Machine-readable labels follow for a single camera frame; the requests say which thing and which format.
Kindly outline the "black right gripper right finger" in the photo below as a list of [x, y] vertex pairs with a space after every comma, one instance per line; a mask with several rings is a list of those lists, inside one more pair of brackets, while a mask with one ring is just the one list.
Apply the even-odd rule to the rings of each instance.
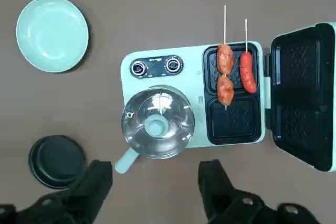
[[199, 163], [198, 186], [208, 223], [319, 223], [302, 205], [272, 209], [258, 195], [235, 188], [217, 159]]

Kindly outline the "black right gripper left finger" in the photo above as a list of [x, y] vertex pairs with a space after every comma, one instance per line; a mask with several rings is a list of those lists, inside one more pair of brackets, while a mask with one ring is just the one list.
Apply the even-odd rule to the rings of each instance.
[[1, 204], [1, 223], [93, 223], [113, 184], [112, 163], [94, 160], [68, 189], [17, 211]]

